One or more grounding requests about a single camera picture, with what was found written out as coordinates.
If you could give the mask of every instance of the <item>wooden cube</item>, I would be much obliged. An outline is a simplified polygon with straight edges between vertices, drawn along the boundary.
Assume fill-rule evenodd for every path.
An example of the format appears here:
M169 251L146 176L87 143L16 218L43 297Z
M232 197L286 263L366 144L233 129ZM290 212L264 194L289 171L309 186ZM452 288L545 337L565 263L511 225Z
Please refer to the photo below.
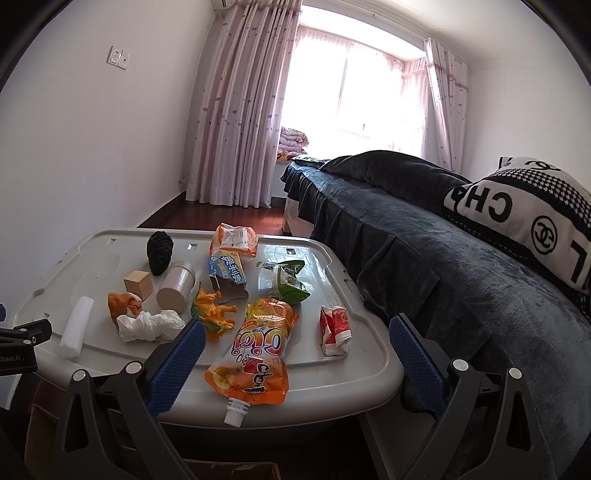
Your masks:
M123 281L125 282L125 289L129 293L137 295L142 300L147 299L154 291L152 286L152 274L141 270L134 270L127 275Z

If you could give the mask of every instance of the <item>pillow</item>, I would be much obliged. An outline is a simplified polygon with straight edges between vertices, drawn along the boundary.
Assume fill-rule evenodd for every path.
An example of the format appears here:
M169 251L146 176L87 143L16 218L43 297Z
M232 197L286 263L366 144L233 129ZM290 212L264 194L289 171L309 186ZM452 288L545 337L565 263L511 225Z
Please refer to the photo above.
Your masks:
M321 169L364 181L390 195L441 215L441 197L468 179L422 158L389 150L373 150L330 160Z
M529 265L589 314L591 194L565 171L529 157L450 189L446 218Z

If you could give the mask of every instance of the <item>chanel logo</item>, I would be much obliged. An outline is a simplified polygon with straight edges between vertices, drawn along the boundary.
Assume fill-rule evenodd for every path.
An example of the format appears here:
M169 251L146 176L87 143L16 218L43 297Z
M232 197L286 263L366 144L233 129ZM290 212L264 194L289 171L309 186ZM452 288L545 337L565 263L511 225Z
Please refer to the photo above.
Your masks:
M558 241L556 225L545 215L541 215L531 224L531 240L535 249L542 255L549 254Z
M556 167L550 165L549 163L546 163L545 161L530 160L530 161L525 162L526 165L529 165L530 163L535 163L536 167L538 167L538 168L531 167L532 170L554 170L554 171L560 171L559 168L556 168Z

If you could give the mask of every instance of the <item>dark gray bedspread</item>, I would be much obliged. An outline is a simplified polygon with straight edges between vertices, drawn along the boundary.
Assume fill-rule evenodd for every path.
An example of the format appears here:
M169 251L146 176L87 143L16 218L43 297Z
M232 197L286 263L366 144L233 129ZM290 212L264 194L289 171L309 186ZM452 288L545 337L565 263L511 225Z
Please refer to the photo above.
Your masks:
M366 305L387 324L404 312L477 369L518 367L545 444L545 477L561 475L591 430L589 322L558 288L435 213L307 165L286 169L285 191Z

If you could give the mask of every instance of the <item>red and white crumpled package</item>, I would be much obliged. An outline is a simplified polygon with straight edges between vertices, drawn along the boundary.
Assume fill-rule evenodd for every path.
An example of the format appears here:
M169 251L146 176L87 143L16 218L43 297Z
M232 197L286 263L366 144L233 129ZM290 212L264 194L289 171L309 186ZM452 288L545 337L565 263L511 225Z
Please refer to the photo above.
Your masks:
M346 355L351 340L349 316L343 307L320 307L322 352L326 356Z

